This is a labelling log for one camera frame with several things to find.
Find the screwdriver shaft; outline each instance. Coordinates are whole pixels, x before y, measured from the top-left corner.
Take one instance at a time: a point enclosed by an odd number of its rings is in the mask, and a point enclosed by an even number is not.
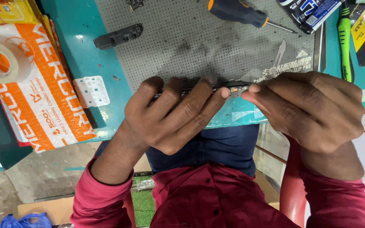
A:
[[[280,29],[284,29],[285,31],[288,31],[288,32],[290,32],[290,33],[298,34],[298,33],[297,33],[297,32],[295,32],[294,30],[287,29],[286,27],[282,27],[281,25],[277,25],[276,23],[267,22],[267,24],[272,25],[272,26],[277,27],[277,28],[280,28]]]

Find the table surface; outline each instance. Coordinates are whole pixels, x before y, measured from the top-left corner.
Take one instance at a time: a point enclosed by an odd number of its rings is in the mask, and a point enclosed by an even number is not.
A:
[[[110,139],[124,119],[124,106],[132,92],[113,48],[100,51],[93,40],[107,34],[94,0],[41,0],[46,14],[53,19],[61,47],[74,78],[101,75],[111,103],[90,107],[96,125],[96,142]],[[327,19],[327,74],[341,77],[340,47],[336,23],[338,12]],[[365,89],[365,67],[359,67],[354,46],[350,46],[355,71],[355,84]],[[266,122],[266,118],[253,104],[236,98],[228,100],[215,115],[208,128],[237,126]]]

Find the gray mat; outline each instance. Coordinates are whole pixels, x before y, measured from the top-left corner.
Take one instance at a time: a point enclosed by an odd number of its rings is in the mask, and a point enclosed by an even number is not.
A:
[[[275,1],[249,5],[299,34],[222,21],[209,13],[207,0],[145,0],[133,13],[124,0],[95,2],[108,33],[143,24],[141,37],[115,47],[132,92],[155,75],[165,81],[180,77],[185,87],[203,75],[214,82],[254,81],[272,67],[283,38],[287,48],[281,64],[295,60],[301,50],[313,56],[314,35],[300,31]]]

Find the blue plastic bag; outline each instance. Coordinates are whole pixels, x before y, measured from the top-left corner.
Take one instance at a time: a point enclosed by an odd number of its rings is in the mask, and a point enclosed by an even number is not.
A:
[[[31,223],[31,218],[38,218],[38,220],[35,223]],[[19,221],[12,214],[9,214],[1,221],[0,228],[52,228],[52,223],[46,217],[46,212],[25,215]]]

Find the shirt sleeve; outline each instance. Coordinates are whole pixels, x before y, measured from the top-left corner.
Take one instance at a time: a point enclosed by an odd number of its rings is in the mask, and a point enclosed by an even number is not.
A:
[[[90,173],[95,160],[88,163],[75,187],[70,221],[76,228],[131,227],[127,210],[122,206],[132,186],[133,171],[123,184],[105,185]]]
[[[307,228],[365,228],[365,185],[301,171],[311,207]]]

